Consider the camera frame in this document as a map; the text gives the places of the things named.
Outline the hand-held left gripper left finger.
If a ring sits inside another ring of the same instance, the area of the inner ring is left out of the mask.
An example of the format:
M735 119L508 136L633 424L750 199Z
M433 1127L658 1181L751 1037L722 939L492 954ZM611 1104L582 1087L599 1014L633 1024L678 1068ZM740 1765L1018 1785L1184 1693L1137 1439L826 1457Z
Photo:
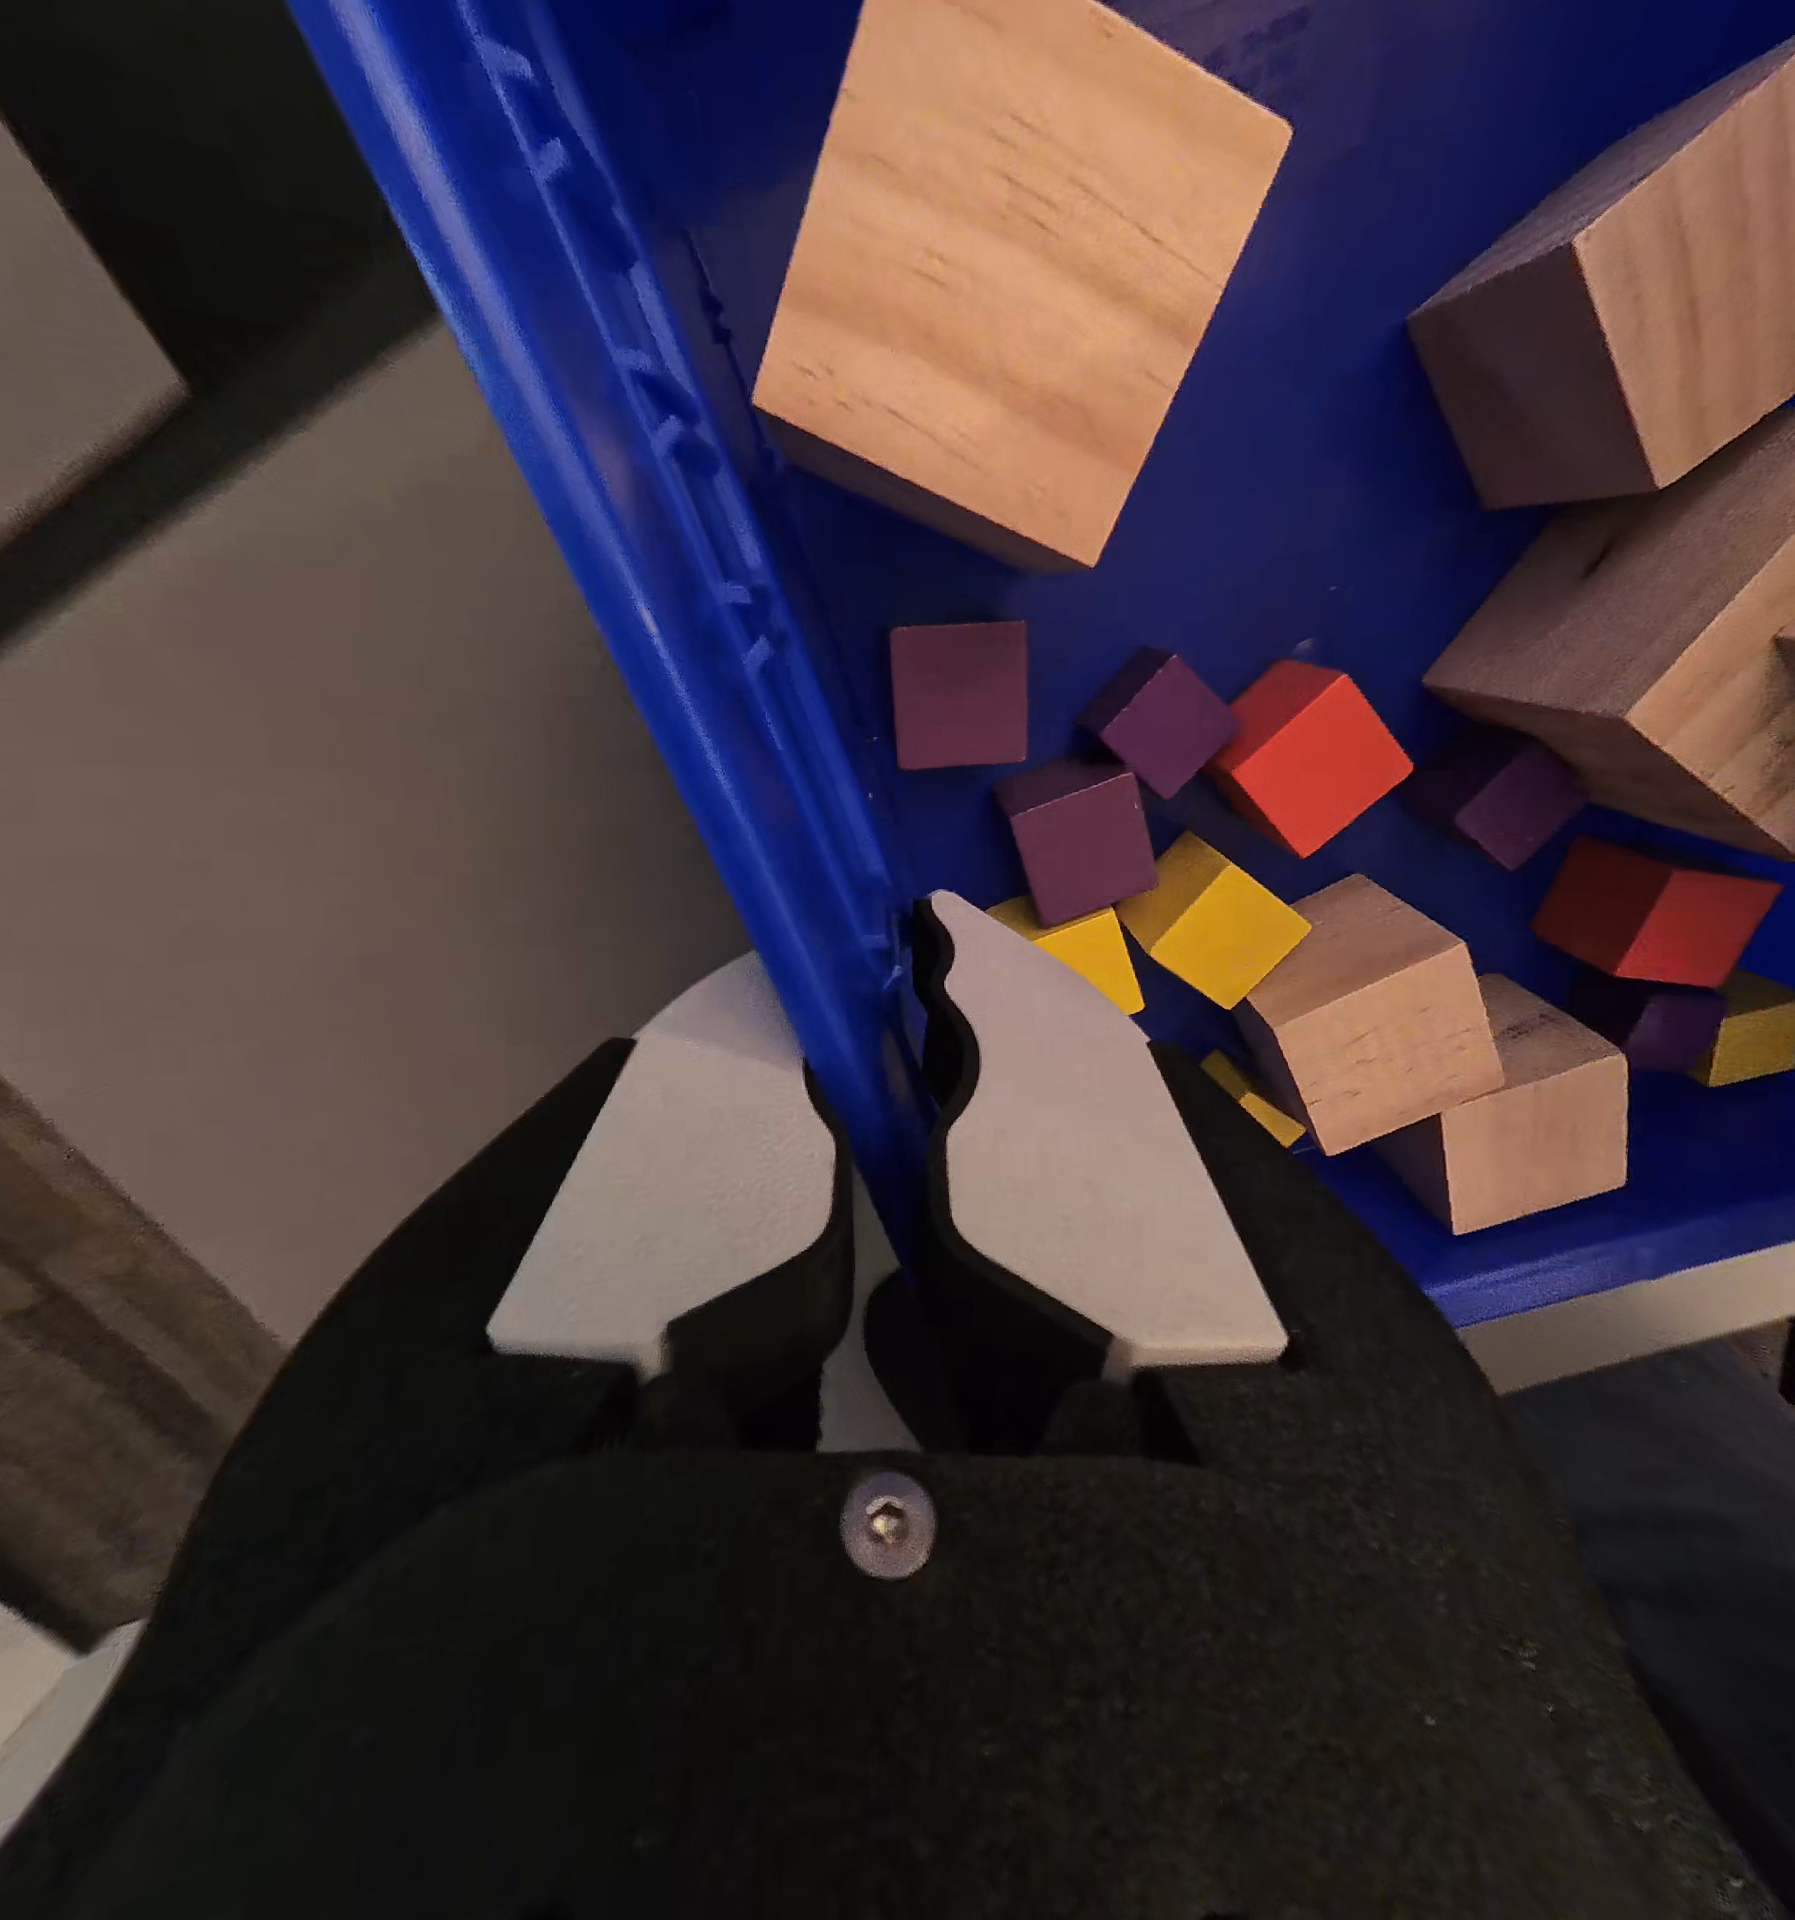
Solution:
M751 954L658 1008L482 1322L501 1360L617 1364L818 1452L853 1322L853 1146Z

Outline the pile of wooden cubes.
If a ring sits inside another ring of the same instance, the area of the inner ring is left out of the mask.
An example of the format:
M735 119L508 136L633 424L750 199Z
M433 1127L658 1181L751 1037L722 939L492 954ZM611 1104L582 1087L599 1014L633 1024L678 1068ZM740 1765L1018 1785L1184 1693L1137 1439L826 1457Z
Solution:
M1481 511L1403 318L1606 136L1795 35L1795 6L1222 6L1236 83L1195 92L1285 150L1222 300L1058 168L1132 119L1132 35L1084 6L751 6L764 109L803 136L761 238L796 364L948 426L969 503L892 456L781 471L789 540L887 781L909 893L1030 893L1004 771L1093 757L1084 700L1169 647L1239 698L1266 659L1348 671L1411 757L1462 719L1420 670L1535 540Z

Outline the dark blue clothing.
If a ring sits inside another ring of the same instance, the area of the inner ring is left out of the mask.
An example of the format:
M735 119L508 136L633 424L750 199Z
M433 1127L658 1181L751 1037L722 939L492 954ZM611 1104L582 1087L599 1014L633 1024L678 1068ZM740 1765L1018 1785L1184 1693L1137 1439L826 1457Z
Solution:
M1686 1776L1795 1915L1795 1406L1733 1342L1501 1406Z

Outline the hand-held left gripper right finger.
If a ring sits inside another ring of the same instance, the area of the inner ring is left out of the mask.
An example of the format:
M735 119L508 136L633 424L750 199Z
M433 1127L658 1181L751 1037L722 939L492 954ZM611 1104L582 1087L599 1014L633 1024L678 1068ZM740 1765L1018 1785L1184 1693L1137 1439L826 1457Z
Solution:
M1106 989L954 891L909 910L909 989L936 1126L909 1264L868 1296L863 1350L922 1452L1036 1452L1073 1388L1289 1350Z

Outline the blue plastic box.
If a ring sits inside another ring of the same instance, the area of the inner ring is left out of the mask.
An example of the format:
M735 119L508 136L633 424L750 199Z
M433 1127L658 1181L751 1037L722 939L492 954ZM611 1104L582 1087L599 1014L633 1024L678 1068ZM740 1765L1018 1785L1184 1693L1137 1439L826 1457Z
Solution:
M1411 311L1795 6L1222 6L1289 150L1106 558L1018 572L789 471L750 408L860 6L291 6L438 318L909 1251L906 912L1024 893L991 771L901 771L887 626L1030 620L1030 760L1160 641L1420 688L1535 511L1481 511Z

